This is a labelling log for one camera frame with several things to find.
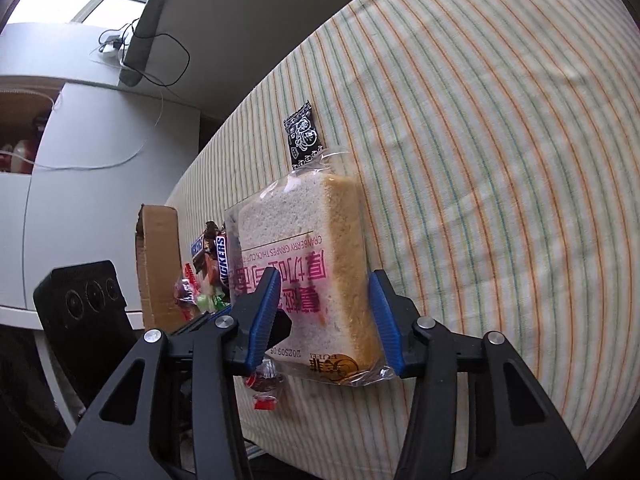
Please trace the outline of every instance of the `black snack packet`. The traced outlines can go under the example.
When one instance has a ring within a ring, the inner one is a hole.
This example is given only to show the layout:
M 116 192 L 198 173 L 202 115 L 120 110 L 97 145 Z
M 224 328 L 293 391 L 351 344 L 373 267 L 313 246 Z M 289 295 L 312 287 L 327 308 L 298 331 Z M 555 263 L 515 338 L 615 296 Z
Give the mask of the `black snack packet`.
M 304 166 L 324 148 L 314 124 L 309 101 L 285 119 L 284 128 L 289 139 L 289 154 L 294 170 Z

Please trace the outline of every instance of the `brown cardboard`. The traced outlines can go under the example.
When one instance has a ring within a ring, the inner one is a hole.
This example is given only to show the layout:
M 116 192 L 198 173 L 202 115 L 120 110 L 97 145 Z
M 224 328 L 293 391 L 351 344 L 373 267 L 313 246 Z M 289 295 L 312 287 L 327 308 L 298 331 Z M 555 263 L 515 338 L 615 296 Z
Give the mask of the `brown cardboard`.
M 172 332 L 184 325 L 174 303 L 174 285 L 181 276 L 178 213 L 172 207 L 143 205 L 136 225 L 136 266 L 145 329 Z

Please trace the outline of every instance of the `metal bolt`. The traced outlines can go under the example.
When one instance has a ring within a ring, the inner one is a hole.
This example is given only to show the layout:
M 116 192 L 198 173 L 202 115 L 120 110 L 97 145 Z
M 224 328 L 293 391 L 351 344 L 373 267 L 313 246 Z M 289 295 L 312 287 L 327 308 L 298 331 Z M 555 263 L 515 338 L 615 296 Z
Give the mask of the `metal bolt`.
M 436 320 L 433 317 L 421 316 L 418 318 L 418 326 L 428 330 L 436 326 Z
M 216 326 L 218 328 L 229 328 L 233 323 L 234 319 L 231 316 L 220 316 L 216 318 Z
M 489 343 L 494 345 L 501 345 L 504 343 L 504 336 L 500 332 L 489 332 L 489 335 L 486 338 L 489 340 Z
M 157 328 L 145 332 L 145 341 L 147 343 L 155 343 L 156 341 L 160 341 L 161 337 L 162 332 L 160 332 Z

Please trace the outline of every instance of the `bread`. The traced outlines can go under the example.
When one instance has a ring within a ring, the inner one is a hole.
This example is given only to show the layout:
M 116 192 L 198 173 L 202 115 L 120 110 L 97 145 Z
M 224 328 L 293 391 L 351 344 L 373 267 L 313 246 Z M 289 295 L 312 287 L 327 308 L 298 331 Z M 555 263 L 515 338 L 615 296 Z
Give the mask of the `bread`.
M 367 298 L 358 195 L 354 178 L 309 172 L 288 176 L 238 213 L 252 286 L 260 269 L 278 268 L 280 307 L 292 320 L 290 336 L 268 355 L 335 382 L 369 369 L 382 355 Z

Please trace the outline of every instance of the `white cabinet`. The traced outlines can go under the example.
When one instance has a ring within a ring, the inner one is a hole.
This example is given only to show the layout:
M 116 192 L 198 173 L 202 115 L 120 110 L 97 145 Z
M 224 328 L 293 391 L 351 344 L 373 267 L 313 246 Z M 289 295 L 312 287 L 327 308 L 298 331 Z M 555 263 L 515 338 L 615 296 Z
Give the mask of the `white cabinet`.
M 198 153 L 199 123 L 195 108 L 65 85 L 36 163 L 104 169 L 34 168 L 24 223 L 28 309 L 34 309 L 33 290 L 51 269 L 97 260 L 113 262 L 127 309 L 141 309 L 134 247 L 138 210 L 142 203 L 164 204 Z
M 26 308 L 22 234 L 30 180 L 30 175 L 0 173 L 0 305 L 9 308 Z

